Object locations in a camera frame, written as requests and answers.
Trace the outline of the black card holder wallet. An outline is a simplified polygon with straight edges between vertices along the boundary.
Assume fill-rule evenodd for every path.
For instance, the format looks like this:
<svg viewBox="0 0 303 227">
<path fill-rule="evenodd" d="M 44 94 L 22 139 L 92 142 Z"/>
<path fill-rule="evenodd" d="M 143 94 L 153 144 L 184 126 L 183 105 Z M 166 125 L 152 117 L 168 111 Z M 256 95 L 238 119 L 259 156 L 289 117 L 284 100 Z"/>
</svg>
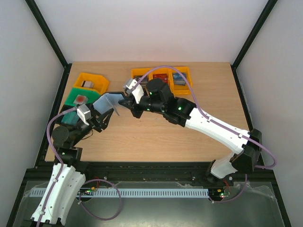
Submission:
<svg viewBox="0 0 303 227">
<path fill-rule="evenodd" d="M 118 106 L 119 101 L 125 99 L 123 92 L 105 92 L 93 103 L 93 107 L 100 114 L 104 114 L 106 111 L 113 109 L 114 112 L 119 116 Z"/>
</svg>

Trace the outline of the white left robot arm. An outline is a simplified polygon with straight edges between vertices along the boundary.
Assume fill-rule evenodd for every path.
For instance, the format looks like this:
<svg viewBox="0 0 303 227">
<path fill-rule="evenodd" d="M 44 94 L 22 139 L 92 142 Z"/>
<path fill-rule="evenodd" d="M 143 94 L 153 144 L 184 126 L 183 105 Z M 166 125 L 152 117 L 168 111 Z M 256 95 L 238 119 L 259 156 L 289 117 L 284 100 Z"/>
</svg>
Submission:
<svg viewBox="0 0 303 227">
<path fill-rule="evenodd" d="M 53 117 L 46 130 L 49 146 L 55 155 L 51 178 L 44 195 L 23 227 L 63 227 L 71 205 L 86 180 L 88 164 L 80 160 L 82 149 L 76 144 L 91 130 L 102 132 L 108 126 L 114 109 L 99 113 L 93 105 L 77 105 Z M 60 125 L 53 131 L 50 127 L 58 118 L 75 113 L 79 121 L 74 126 Z"/>
</svg>

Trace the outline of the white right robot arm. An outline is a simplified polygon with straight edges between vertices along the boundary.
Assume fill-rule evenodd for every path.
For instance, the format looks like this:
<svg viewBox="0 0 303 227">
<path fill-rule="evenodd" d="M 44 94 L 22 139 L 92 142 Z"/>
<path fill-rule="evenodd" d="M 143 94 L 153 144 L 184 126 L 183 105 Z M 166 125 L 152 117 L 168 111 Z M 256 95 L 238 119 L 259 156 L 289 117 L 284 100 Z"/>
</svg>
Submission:
<svg viewBox="0 0 303 227">
<path fill-rule="evenodd" d="M 185 98 L 174 97 L 168 84 L 161 79 L 150 80 L 146 88 L 135 79 L 129 79 L 124 89 L 127 96 L 119 104 L 129 109 L 135 118 L 143 112 L 162 115 L 168 122 L 199 131 L 231 150 L 231 154 L 211 162 L 206 179 L 217 185 L 227 175 L 235 172 L 251 174 L 260 155 L 261 132 L 235 128 L 208 114 L 201 114 L 197 105 Z"/>
</svg>

